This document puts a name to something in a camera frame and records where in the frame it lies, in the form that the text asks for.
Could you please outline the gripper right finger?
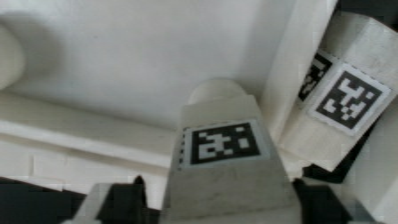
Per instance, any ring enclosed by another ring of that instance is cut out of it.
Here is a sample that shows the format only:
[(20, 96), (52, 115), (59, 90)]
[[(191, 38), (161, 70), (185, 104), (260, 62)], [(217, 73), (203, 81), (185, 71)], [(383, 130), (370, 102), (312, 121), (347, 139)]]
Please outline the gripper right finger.
[(313, 179), (296, 179), (303, 224), (381, 224), (349, 190)]

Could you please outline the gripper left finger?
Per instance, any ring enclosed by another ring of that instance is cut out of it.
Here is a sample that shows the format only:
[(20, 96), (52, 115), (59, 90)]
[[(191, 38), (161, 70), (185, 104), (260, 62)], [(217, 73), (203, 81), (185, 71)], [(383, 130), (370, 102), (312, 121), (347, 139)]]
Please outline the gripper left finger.
[(146, 181), (100, 183), (84, 199), (75, 217), (63, 224), (159, 224), (161, 211), (148, 206)]

